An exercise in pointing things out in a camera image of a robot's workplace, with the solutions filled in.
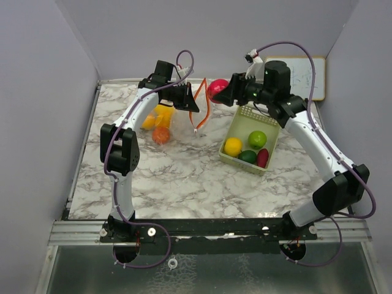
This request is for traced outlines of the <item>red toy apple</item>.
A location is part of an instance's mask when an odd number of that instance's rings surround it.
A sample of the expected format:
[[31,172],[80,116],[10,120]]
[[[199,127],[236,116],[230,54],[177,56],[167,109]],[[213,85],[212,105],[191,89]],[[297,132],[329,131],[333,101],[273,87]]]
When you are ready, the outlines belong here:
[[207,88],[207,95],[212,103],[219,104],[219,102],[214,99],[214,96],[225,89],[228,84],[229,82],[227,80],[221,78],[214,80],[209,84]]

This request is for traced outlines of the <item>clear bag orange slider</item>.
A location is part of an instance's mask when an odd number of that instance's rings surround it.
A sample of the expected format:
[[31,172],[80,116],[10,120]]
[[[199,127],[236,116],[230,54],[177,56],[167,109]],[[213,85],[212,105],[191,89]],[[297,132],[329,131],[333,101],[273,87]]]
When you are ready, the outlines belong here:
[[213,106],[207,93],[207,78],[191,80],[191,89],[199,112],[176,110],[171,117],[170,132],[172,139],[192,143],[205,136],[212,117]]

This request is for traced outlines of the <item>yellow toy bell pepper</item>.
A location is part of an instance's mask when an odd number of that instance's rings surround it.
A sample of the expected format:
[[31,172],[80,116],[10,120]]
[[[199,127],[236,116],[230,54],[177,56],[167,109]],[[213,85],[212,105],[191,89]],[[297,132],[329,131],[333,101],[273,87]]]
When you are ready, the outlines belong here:
[[173,113],[175,112],[175,109],[173,107],[168,107],[165,105],[159,104],[154,108],[154,111],[156,113],[156,127],[170,127],[171,120]]

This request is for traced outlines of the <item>clear zip top bag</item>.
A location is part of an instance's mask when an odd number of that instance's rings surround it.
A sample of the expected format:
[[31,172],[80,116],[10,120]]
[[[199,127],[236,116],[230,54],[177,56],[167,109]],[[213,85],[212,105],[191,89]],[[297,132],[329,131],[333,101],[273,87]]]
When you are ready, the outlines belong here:
[[170,140],[170,126],[175,112],[173,107],[159,104],[141,125],[142,130],[152,131],[152,140],[158,145],[164,145]]

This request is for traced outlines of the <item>orange toy pumpkin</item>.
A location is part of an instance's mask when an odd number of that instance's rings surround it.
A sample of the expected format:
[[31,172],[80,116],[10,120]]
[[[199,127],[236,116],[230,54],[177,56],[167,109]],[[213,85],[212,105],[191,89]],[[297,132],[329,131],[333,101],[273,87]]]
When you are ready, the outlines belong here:
[[156,127],[152,132],[152,140],[158,145],[164,145],[170,140],[170,129],[167,127]]

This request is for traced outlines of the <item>yellow toy mango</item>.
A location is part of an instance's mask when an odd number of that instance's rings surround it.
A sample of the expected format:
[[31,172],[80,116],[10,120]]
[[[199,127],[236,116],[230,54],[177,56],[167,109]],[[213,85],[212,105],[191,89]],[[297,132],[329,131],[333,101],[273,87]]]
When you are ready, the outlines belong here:
[[156,123],[156,116],[150,113],[143,121],[141,128],[144,130],[151,130],[154,128],[155,123]]

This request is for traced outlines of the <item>pale green plastic basket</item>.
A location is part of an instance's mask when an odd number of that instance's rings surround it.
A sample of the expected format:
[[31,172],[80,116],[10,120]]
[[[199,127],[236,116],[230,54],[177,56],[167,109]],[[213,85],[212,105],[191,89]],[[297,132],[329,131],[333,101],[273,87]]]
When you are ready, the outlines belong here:
[[239,107],[219,150],[219,159],[255,175],[270,164],[281,127],[253,105]]

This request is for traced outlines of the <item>light green toy apple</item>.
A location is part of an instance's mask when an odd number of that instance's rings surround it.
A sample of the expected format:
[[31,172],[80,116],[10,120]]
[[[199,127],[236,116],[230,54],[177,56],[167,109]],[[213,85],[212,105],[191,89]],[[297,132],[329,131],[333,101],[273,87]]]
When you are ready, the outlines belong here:
[[267,136],[264,132],[255,130],[251,132],[248,136],[248,144],[252,149],[262,149],[266,142],[267,142]]

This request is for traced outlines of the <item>yellow toy lemon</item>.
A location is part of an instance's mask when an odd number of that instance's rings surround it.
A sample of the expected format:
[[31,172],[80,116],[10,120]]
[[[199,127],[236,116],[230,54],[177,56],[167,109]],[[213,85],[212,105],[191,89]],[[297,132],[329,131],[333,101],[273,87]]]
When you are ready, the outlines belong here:
[[224,144],[224,153],[231,157],[237,157],[242,150],[243,144],[239,138],[230,137]]

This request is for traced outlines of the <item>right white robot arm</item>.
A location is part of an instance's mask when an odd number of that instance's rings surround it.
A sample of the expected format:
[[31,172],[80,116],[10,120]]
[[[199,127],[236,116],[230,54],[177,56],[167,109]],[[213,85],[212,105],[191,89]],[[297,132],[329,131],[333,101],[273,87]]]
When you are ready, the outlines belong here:
[[249,102],[265,105],[270,117],[296,138],[321,174],[324,183],[312,199],[284,214],[281,232],[287,239],[296,239],[304,226],[361,200],[369,169],[344,158],[314,122],[306,101],[291,93],[290,68],[285,62],[268,61],[262,82],[246,77],[245,73],[234,73],[229,84],[213,95],[213,100],[229,107]]

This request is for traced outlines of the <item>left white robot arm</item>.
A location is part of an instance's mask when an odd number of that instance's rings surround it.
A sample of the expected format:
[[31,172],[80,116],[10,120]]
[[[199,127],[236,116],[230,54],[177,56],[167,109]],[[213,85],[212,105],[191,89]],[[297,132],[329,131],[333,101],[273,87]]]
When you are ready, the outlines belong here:
[[135,236],[132,174],[140,160],[137,132],[162,100],[171,102],[177,110],[200,111],[186,80],[193,67],[180,69],[178,65],[158,61],[154,72],[139,82],[136,96],[126,111],[114,123],[100,128],[100,160],[112,186],[108,223],[115,225],[114,234],[121,241],[130,241]]

